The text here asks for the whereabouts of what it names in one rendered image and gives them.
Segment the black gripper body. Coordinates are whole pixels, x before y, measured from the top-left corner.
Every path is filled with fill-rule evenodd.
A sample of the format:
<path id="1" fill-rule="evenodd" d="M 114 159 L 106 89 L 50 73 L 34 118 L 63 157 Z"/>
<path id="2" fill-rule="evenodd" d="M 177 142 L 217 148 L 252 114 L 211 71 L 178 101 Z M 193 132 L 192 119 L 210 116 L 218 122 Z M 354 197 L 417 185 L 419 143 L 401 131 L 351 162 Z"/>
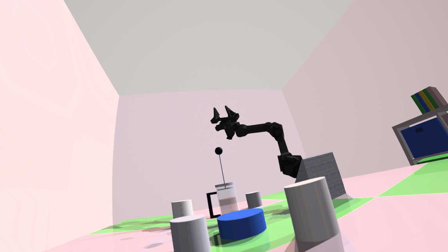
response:
<path id="1" fill-rule="evenodd" d="M 229 128 L 224 129 L 225 131 L 228 131 L 228 130 L 232 129 L 233 123 L 231 123 L 231 122 L 236 122 L 238 120 L 238 118 L 239 118 L 239 114 L 237 113 L 232 118 L 228 118 L 228 117 L 220 118 L 220 116 L 219 116 L 219 117 L 217 117 L 216 120 L 211 119 L 210 121 L 212 124 L 216 124 L 219 121 L 221 121 L 220 124 L 222 124 L 222 123 L 225 123 L 226 121 L 228 121 Z"/>

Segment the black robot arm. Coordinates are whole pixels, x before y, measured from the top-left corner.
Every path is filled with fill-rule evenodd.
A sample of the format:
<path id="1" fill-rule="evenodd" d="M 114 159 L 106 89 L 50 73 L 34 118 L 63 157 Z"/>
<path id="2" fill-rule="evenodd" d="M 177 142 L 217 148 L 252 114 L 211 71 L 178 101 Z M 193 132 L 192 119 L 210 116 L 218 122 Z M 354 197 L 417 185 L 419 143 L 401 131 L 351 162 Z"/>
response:
<path id="1" fill-rule="evenodd" d="M 286 142 L 284 140 L 283 127 L 281 124 L 276 122 L 273 123 L 267 122 L 264 124 L 247 126 L 244 124 L 240 124 L 237 121 L 231 123 L 233 123 L 232 129 L 225 131 L 225 133 L 227 134 L 226 139 L 228 140 L 231 140 L 235 133 L 237 137 L 244 137 L 250 133 L 260 133 L 260 132 L 270 133 L 279 144 L 279 150 L 281 154 L 277 157 L 279 159 L 280 170 L 284 175 L 297 178 L 302 157 L 301 155 L 292 155 L 287 150 Z M 225 128 L 229 128 L 228 121 L 219 124 L 215 127 L 217 131 L 223 130 Z"/>

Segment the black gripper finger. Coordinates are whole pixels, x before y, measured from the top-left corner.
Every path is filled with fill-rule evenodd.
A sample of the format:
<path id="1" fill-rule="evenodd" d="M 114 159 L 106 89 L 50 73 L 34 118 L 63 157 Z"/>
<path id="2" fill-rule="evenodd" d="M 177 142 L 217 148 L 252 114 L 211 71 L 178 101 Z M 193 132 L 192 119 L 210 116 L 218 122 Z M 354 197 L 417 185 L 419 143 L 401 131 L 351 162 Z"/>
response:
<path id="1" fill-rule="evenodd" d="M 216 108 L 213 108 L 213 111 L 214 111 L 214 117 L 213 117 L 213 119 L 212 119 L 212 120 L 216 120 L 216 119 L 217 119 L 217 117 L 219 117 L 219 116 L 220 116 L 220 114 L 218 113 L 218 111 L 217 111 L 217 109 L 216 109 Z"/>
<path id="2" fill-rule="evenodd" d="M 228 114 L 228 118 L 232 118 L 235 114 L 236 114 L 236 112 L 233 112 L 231 109 L 229 109 L 226 105 L 225 105 L 225 109 L 226 109 L 226 111 L 227 111 L 227 114 Z"/>

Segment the glass french press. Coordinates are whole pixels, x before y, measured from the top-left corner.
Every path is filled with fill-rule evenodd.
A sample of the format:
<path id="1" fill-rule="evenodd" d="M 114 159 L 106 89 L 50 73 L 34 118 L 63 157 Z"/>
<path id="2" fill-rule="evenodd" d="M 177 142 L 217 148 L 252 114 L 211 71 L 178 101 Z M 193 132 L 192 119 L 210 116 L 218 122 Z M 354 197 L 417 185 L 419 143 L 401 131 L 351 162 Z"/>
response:
<path id="1" fill-rule="evenodd" d="M 222 148 L 217 147 L 215 149 L 215 153 L 220 156 L 220 154 L 223 153 Z M 221 158 L 220 158 L 220 164 L 221 164 Z M 222 174 L 223 174 L 222 164 L 221 164 L 221 170 L 222 170 Z M 223 180 L 224 180 L 224 174 L 223 174 Z M 235 184 L 234 182 L 225 183 L 225 180 L 224 180 L 224 184 L 215 185 L 215 187 L 217 188 L 216 192 L 206 193 L 207 200 L 208 200 L 210 219 L 217 218 L 221 215 L 224 215 L 224 214 L 227 214 L 230 212 L 239 211 L 238 200 L 237 200 L 237 195 L 236 195 L 236 190 L 235 190 L 234 184 Z M 218 202 L 219 202 L 219 206 L 220 206 L 220 214 L 218 214 L 218 215 L 213 215 L 213 209 L 212 209 L 211 197 L 210 197 L 211 194 L 217 194 Z"/>

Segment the blue short cylinder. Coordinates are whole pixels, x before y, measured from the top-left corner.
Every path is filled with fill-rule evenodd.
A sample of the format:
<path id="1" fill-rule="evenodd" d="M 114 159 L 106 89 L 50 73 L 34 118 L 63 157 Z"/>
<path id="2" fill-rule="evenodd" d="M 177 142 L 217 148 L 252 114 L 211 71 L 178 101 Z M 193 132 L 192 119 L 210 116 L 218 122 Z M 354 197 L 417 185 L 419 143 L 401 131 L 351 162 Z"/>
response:
<path id="1" fill-rule="evenodd" d="M 226 240 L 246 239 L 266 230 L 263 209 L 245 209 L 217 218 L 220 237 Z"/>

